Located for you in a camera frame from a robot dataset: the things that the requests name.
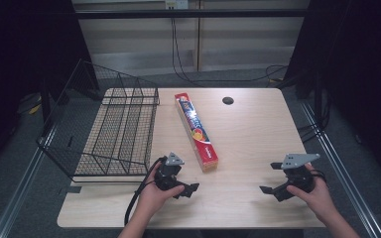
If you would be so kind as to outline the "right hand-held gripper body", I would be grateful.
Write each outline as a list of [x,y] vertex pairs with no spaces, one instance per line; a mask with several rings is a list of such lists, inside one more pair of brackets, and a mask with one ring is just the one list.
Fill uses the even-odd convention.
[[320,158],[320,154],[287,154],[281,165],[286,174],[288,184],[291,184],[304,192],[314,189],[314,177],[306,168],[309,164]]

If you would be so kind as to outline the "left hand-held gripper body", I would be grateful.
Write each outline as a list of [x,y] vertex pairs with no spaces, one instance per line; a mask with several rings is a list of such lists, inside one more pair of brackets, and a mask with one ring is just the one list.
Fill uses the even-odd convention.
[[157,167],[154,176],[156,186],[160,190],[169,190],[180,185],[177,175],[185,162],[173,152],[158,158],[158,162],[160,165]]

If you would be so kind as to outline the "person's right hand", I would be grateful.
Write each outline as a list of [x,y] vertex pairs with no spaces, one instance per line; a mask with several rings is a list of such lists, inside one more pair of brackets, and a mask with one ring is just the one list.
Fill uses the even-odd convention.
[[311,192],[305,192],[293,185],[288,185],[287,191],[303,200],[317,219],[327,225],[338,217],[338,211],[330,197],[326,182],[322,178],[314,177],[314,185]]

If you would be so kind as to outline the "person's left hand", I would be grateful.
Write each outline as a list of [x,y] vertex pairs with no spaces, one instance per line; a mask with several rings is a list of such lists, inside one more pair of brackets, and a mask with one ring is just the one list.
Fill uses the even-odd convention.
[[151,218],[169,198],[180,194],[185,189],[183,185],[177,185],[168,190],[161,190],[154,182],[154,176],[154,172],[148,176],[146,186],[139,195],[133,216]]

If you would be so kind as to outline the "long red printed box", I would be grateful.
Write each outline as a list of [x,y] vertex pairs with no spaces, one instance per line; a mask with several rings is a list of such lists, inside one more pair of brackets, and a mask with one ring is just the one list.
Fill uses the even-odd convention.
[[204,173],[215,170],[218,166],[217,153],[202,126],[189,95],[185,92],[176,94],[175,100],[201,170]]

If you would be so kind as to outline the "black curtain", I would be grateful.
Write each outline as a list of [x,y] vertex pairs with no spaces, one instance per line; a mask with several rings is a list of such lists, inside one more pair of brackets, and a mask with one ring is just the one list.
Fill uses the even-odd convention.
[[381,166],[381,0],[310,0],[285,79],[319,80]]
[[46,84],[57,97],[90,54],[72,0],[0,0],[0,150],[21,99]]

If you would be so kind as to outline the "metal floor rail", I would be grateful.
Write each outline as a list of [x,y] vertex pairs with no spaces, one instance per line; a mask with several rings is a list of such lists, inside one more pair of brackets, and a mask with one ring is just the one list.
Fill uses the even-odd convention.
[[307,103],[301,104],[303,111],[310,122],[310,126],[314,129],[317,140],[319,141],[324,153],[326,154],[331,166],[333,167],[339,181],[341,182],[349,200],[351,201],[359,219],[366,229],[370,238],[381,238],[381,227],[376,216],[373,214],[369,205],[359,192],[356,184],[351,178],[348,170],[343,164],[339,154],[335,150],[324,129],[318,126],[318,121],[315,118],[314,110]]
[[0,215],[0,238],[8,237],[44,158],[44,153],[38,148],[34,137],[23,136],[21,140],[24,144],[19,148],[23,151],[22,158],[28,161],[28,165]]

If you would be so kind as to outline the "black horizontal frame bar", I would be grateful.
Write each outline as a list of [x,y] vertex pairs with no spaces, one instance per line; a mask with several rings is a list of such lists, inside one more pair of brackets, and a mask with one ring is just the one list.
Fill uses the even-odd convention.
[[250,18],[250,17],[305,17],[301,9],[237,9],[237,10],[137,10],[137,11],[76,11],[78,19],[156,19],[156,18]]

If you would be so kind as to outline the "white wall power outlet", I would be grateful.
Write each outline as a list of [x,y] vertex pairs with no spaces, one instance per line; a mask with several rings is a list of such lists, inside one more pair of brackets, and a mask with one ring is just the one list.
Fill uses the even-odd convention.
[[187,10],[189,0],[165,0],[165,8],[167,10]]

